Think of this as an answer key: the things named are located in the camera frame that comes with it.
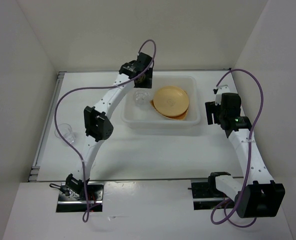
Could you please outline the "woven bamboo basket tray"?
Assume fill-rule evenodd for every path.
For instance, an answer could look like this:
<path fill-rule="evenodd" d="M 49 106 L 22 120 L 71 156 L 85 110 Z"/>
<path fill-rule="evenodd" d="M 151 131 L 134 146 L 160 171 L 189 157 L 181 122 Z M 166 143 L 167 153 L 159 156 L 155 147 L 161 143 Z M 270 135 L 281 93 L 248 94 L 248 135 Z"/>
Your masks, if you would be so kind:
<path fill-rule="evenodd" d="M 159 115 L 169 120 L 184 121 L 188 116 L 189 107 L 185 111 L 162 112 L 157 109 L 153 100 L 150 100 L 149 104 Z"/>

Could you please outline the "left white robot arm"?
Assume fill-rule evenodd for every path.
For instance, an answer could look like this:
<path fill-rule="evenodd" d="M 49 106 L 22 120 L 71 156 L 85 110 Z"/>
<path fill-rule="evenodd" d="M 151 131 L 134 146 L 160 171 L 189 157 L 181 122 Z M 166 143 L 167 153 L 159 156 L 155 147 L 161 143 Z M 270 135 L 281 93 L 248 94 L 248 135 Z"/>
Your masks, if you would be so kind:
<path fill-rule="evenodd" d="M 85 200 L 91 168 L 99 148 L 113 133 L 110 121 L 112 114 L 125 95 L 133 88 L 152 87 L 153 58 L 143 52 L 136 60 L 123 64 L 105 95 L 94 105 L 83 110 L 85 143 L 81 152 L 82 161 L 65 181 L 69 193 L 76 200 Z"/>

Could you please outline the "white plastic bin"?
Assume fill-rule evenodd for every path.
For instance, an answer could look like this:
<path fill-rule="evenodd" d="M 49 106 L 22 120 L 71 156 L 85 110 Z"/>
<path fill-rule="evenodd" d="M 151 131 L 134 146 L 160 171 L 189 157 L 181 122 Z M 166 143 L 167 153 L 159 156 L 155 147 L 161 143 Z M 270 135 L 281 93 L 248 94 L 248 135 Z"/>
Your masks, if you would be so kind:
<path fill-rule="evenodd" d="M 135 88 L 123 98 L 121 119 L 133 129 L 187 129 L 197 125 L 201 120 L 201 112 L 196 80 L 187 75 L 155 75 L 152 79 L 152 88 L 146 90 L 149 99 L 152 100 L 153 94 L 166 86 L 180 87 L 187 93 L 189 106 L 185 119 L 164 117 L 148 102 L 136 105 Z"/>

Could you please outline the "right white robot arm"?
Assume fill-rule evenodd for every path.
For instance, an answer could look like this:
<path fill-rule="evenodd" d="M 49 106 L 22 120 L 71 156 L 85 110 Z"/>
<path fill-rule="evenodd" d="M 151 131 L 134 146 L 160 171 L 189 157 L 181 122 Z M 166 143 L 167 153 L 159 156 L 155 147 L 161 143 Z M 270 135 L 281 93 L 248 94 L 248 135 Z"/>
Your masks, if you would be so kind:
<path fill-rule="evenodd" d="M 261 157 L 248 117 L 241 115 L 241 98 L 237 93 L 216 94 L 215 101 L 205 103 L 207 122 L 224 130 L 236 152 L 244 182 L 240 184 L 228 172 L 212 172 L 207 191 L 217 197 L 230 198 L 240 218 L 275 217 L 285 196 L 283 184 L 276 183 Z"/>

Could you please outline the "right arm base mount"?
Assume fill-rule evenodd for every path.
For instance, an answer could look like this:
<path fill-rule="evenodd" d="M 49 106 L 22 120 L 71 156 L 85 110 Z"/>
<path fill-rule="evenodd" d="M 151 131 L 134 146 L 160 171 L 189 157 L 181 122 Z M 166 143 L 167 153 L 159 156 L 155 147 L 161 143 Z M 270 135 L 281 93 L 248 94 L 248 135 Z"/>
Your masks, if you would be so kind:
<path fill-rule="evenodd" d="M 194 210 L 213 210 L 228 199 L 224 193 L 212 191 L 207 178 L 192 179 L 187 189 L 191 192 Z"/>

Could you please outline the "yellow plastic plate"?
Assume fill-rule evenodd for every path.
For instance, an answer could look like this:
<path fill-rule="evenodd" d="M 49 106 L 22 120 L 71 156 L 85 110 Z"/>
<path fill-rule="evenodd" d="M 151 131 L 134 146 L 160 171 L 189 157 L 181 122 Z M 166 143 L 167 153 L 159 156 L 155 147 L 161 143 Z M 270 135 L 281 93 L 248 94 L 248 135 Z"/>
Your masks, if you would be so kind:
<path fill-rule="evenodd" d="M 156 108 L 161 112 L 185 111 L 190 105 L 187 93 L 177 86 L 164 86 L 158 89 L 153 96 Z"/>

